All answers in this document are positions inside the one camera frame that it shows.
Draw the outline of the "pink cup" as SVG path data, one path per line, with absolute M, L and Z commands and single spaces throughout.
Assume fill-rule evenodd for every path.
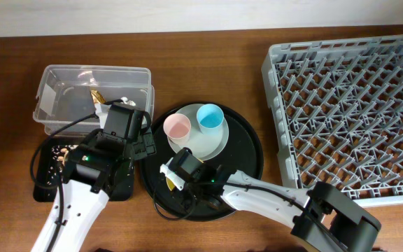
M 190 138 L 191 122 L 186 115 L 173 113 L 163 124 L 164 133 L 175 144 L 185 144 Z

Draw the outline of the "gold foil wrapper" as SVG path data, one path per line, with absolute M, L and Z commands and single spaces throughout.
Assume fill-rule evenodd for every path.
M 92 101 L 94 104 L 105 104 L 106 100 L 104 99 L 103 95 L 98 91 L 91 89 L 90 94 L 92 97 Z

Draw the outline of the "food scraps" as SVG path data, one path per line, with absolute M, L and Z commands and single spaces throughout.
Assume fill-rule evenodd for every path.
M 77 145 L 58 145 L 51 148 L 51 156 L 46 170 L 45 183 L 47 186 L 57 184 L 57 174 L 62 174 L 69 153 L 75 149 Z

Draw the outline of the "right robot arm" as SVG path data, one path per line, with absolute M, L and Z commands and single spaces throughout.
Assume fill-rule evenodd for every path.
M 329 183 L 286 188 L 238 169 L 212 167 L 188 148 L 162 164 L 160 173 L 190 196 L 191 209 L 199 202 L 224 204 L 264 216 L 289 227 L 307 251 L 370 251 L 381 230 L 373 215 Z

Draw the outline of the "grey plate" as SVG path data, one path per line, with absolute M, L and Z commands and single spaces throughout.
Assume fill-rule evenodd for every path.
M 204 134 L 197 122 L 197 112 L 202 106 L 203 104 L 189 104 L 176 111 L 187 116 L 191 122 L 190 138 L 186 143 L 183 145 L 176 144 L 169 137 L 167 140 L 175 153 L 183 147 L 187 147 L 196 158 L 205 161 L 214 158 L 223 151 L 229 138 L 229 127 L 226 118 L 224 118 L 219 133 Z

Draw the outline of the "blue cup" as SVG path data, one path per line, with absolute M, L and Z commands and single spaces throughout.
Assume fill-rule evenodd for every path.
M 224 113 L 215 104 L 205 104 L 198 109 L 196 119 L 203 134 L 214 135 L 222 128 Z

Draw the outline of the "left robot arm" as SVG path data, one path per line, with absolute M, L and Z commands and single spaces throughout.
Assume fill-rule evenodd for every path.
M 149 112 L 117 101 L 90 117 L 100 127 L 57 164 L 57 193 L 33 251 L 79 251 L 107 203 L 132 196 L 135 163 L 156 153 Z

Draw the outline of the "yellow bowl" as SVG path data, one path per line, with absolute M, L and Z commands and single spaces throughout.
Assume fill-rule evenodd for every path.
M 169 178 L 166 178 L 166 185 L 170 192 L 174 191 L 176 188 L 174 183 Z

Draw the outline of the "white tissue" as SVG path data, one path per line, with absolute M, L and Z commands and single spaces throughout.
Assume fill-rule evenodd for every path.
M 121 103 L 124 105 L 128 105 L 128 106 L 132 107 L 133 109 L 141 110 L 141 108 L 138 107 L 134 101 L 132 101 L 131 99 L 128 99 L 127 97 L 121 97 L 120 99 L 106 101 L 104 103 L 97 102 L 94 104 L 94 107 L 96 109 L 95 114 L 99 119 L 100 128 L 102 128 L 102 129 L 104 128 L 107 117 L 108 117 L 108 111 L 114 103 Z

